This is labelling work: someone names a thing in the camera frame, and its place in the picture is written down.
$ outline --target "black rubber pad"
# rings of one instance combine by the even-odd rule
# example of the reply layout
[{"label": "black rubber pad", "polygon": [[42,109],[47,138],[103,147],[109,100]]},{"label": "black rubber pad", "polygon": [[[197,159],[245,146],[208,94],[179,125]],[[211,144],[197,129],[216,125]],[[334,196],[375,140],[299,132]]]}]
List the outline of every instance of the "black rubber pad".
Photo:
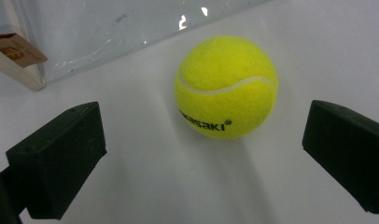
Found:
[{"label": "black rubber pad", "polygon": [[313,101],[302,145],[365,211],[379,214],[379,123]]},{"label": "black rubber pad", "polygon": [[62,218],[106,154],[98,103],[73,107],[7,152],[32,218]]},{"label": "black rubber pad", "polygon": [[18,214],[12,208],[3,178],[0,176],[0,224],[21,224]]}]

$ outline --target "tennis ball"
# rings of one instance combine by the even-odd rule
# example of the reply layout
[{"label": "tennis ball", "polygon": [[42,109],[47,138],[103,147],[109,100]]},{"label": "tennis ball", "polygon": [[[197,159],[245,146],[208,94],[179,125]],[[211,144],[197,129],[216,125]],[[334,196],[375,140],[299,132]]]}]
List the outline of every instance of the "tennis ball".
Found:
[{"label": "tennis ball", "polygon": [[233,139],[259,127],[274,108],[278,78],[254,43],[218,36],[195,47],[175,77],[175,100],[187,123],[217,139]]}]

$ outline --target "white table surface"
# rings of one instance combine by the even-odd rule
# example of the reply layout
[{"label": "white table surface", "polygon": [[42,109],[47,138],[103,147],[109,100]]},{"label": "white table surface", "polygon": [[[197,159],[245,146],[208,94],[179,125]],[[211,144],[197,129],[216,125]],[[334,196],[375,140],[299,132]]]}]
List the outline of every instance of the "white table surface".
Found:
[{"label": "white table surface", "polygon": [[[258,43],[280,76],[276,108],[250,135],[195,133],[175,71],[216,35]],[[0,73],[5,152],[65,109],[98,101],[108,154],[61,221],[24,223],[379,224],[302,149],[312,100],[379,122],[379,0],[272,0],[31,92]]]}]

